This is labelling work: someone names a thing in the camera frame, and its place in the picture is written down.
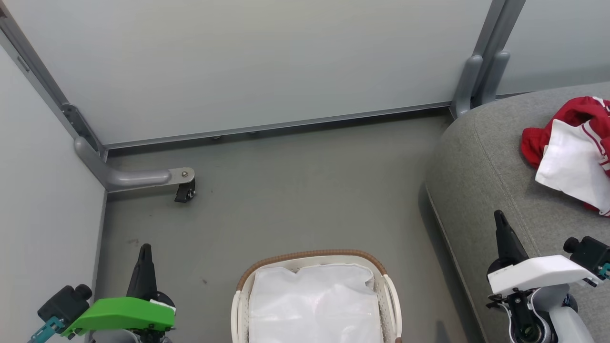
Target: white plastic bag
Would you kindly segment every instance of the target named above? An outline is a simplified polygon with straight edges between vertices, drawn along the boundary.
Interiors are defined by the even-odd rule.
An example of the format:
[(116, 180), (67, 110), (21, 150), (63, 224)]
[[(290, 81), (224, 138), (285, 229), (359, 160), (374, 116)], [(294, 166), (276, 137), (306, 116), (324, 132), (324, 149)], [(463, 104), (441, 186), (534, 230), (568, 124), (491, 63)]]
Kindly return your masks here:
[(383, 343), (373, 273), (355, 264), (258, 271), (249, 343)]

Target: metal frame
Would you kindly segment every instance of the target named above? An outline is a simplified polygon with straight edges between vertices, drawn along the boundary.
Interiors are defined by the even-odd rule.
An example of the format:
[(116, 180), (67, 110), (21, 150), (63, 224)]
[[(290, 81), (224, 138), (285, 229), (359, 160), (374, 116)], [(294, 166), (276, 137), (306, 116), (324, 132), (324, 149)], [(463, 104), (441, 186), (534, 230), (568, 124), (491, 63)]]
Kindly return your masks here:
[(108, 193), (173, 184), (186, 184), (195, 179), (192, 168), (145, 171), (119, 171), (102, 161), (83, 137), (76, 137), (74, 150)]
[[(26, 75), (34, 75), (34, 77), (38, 80), (38, 83), (42, 86), (57, 107), (62, 108), (64, 104), (69, 104), (68, 99), (63, 94), (55, 80), (53, 80), (53, 77), (46, 69), (42, 60), (40, 60), (40, 57), (29, 43), (2, 0), (0, 0), (0, 30), (2, 30), (15, 51), (17, 51), (17, 62), (21, 65), (22, 70), (25, 71)], [(78, 109), (71, 112), (70, 115), (66, 115), (66, 117), (68, 117), (68, 122), (74, 127), (74, 130), (79, 135), (85, 137), (96, 151), (103, 154), (103, 146)]]
[(492, 0), (475, 50), (466, 60), (451, 102), (454, 119), (463, 116), (472, 105), (476, 107), (496, 99), (504, 69), (511, 58), (504, 46), (524, 4), (525, 0)]
[(442, 103), (401, 107), (401, 108), (397, 108), (397, 109), (377, 110), (377, 111), (364, 112), (364, 113), (337, 115), (334, 117), (324, 117), (324, 118), (316, 118), (316, 119), (290, 121), (288, 123), (250, 126), (247, 128), (229, 129), (229, 130), (212, 131), (212, 132), (200, 132), (200, 133), (196, 133), (196, 134), (176, 135), (176, 136), (170, 136), (170, 137), (159, 137), (159, 138), (153, 138), (153, 139), (136, 140), (133, 142), (111, 143), (111, 144), (105, 145), (104, 147), (109, 150), (113, 150), (113, 149), (132, 148), (134, 146), (145, 146), (145, 145), (153, 145), (153, 144), (161, 144), (161, 143), (181, 142), (181, 141), (191, 140), (191, 139), (218, 138), (218, 137), (221, 137), (224, 135), (244, 134), (244, 133), (250, 133), (250, 132), (257, 132), (257, 131), (294, 128), (294, 127), (303, 126), (303, 125), (332, 123), (334, 121), (377, 117), (377, 116), (381, 116), (381, 115), (414, 112), (414, 111), (423, 110), (423, 109), (435, 109), (435, 108), (440, 108), (440, 107), (447, 107), (450, 104), (451, 103), (449, 101), (445, 101)]
[(72, 136), (76, 154), (108, 192), (178, 184), (181, 187), (185, 186), (182, 187), (185, 192), (191, 192), (189, 198), (195, 194), (193, 190), (195, 171), (192, 168), (119, 171), (109, 167), (106, 164), (106, 147), (89, 128), (79, 109), (68, 102), (38, 54), (10, 16), (2, 0), (0, 0), (0, 30), (2, 31), (0, 45)]

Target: brown basket rim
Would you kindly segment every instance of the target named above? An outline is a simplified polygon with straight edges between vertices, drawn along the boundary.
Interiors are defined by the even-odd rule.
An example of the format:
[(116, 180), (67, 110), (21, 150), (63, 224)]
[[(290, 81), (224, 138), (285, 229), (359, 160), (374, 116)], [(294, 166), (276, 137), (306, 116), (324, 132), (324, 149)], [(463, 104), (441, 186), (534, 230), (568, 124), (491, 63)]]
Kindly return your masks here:
[(250, 268), (248, 268), (248, 270), (246, 270), (246, 272), (242, 275), (242, 278), (239, 279), (239, 283), (237, 283), (237, 290), (242, 291), (243, 286), (246, 284), (246, 280), (250, 277), (250, 275), (252, 273), (254, 273), (255, 270), (257, 270), (258, 268), (261, 268), (265, 265), (274, 264), (277, 262), (284, 262), (284, 261), (288, 261), (291, 259), (308, 258), (308, 257), (316, 257), (316, 256), (341, 256), (341, 255), (358, 256), (358, 257), (365, 258), (365, 259), (369, 260), (369, 262), (371, 262), (375, 267), (377, 267), (377, 269), (379, 269), (379, 271), (381, 272), (381, 275), (387, 274), (386, 268), (381, 264), (381, 262), (379, 262), (378, 259), (376, 259), (373, 255), (371, 255), (365, 251), (362, 251), (362, 250), (356, 250), (356, 249), (311, 250), (311, 251), (302, 251), (300, 253), (291, 253), (291, 254), (286, 254), (286, 255), (275, 256), (272, 258), (266, 258), (266, 259), (256, 262), (255, 264), (250, 266)]

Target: white wall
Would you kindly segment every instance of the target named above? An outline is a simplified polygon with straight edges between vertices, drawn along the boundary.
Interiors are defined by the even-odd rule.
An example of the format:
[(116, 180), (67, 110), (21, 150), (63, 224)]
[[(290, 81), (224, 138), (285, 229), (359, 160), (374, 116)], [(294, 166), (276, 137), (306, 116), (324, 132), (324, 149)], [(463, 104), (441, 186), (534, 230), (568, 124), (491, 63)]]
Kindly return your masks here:
[(610, 2), (526, 1), (498, 94), (610, 81)]
[(92, 286), (105, 191), (2, 47), (0, 75), (0, 333), (27, 342), (46, 300)]
[(103, 144), (451, 101), (490, 0), (4, 0)]

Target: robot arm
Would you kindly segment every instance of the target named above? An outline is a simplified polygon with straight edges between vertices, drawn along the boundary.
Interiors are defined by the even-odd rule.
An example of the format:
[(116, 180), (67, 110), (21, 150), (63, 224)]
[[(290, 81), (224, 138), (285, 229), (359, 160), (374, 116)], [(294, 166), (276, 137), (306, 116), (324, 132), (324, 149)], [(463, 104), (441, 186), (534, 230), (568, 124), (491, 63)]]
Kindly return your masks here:
[(142, 343), (160, 343), (174, 326), (176, 307), (157, 290), (150, 244), (142, 245), (127, 288), (127, 296), (97, 300), (91, 307), (92, 292), (86, 285), (65, 286), (39, 310), (45, 325), (28, 343), (45, 343), (54, 334), (69, 340), (96, 330), (125, 329)]
[(561, 255), (529, 258), (501, 211), (494, 213), (498, 259), (487, 271), (488, 308), (506, 311), (512, 343), (593, 343), (577, 314), (569, 283), (596, 287), (610, 276), (610, 247), (569, 238)]

